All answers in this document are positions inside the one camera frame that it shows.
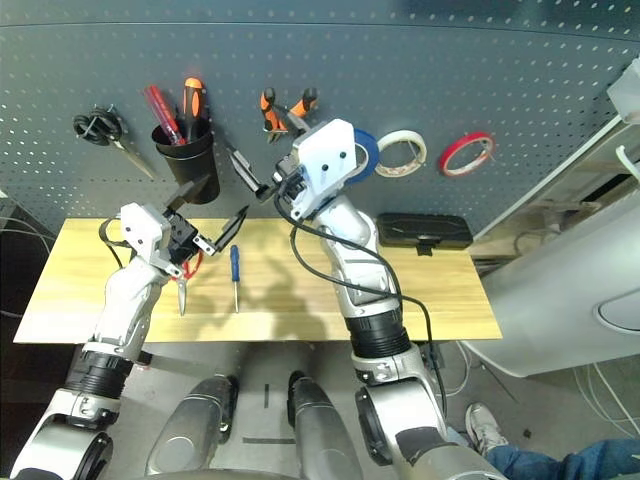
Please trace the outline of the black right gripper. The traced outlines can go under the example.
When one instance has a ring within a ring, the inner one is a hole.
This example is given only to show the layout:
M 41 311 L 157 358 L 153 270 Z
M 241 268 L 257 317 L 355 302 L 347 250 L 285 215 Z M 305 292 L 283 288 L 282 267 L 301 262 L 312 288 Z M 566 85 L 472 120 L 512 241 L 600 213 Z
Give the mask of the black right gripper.
M 287 119 L 292 125 L 295 136 L 302 136 L 309 132 L 310 127 L 298 115 L 288 112 Z M 272 199 L 276 210 L 289 213 L 292 202 L 305 189 L 301 166 L 292 155 L 285 155 L 276 162 L 272 174 L 272 183 L 260 182 L 254 175 L 249 161 L 235 147 L 229 148 L 229 156 L 236 174 L 249 187 L 260 203 Z

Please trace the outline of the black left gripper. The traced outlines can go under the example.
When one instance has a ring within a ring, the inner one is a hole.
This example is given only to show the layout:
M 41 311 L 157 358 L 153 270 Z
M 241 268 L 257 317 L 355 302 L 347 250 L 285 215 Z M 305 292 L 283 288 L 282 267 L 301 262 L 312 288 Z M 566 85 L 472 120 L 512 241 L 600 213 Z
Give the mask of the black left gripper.
M 206 192 L 209 178 L 209 175 L 204 175 L 180 185 L 164 204 L 161 245 L 167 251 L 167 259 L 172 265 L 182 265 L 198 252 L 208 256 L 222 252 L 238 234 L 246 219 L 248 205 L 227 221 L 213 245 L 194 225 L 177 213 L 184 204 L 202 205 L 210 202 Z

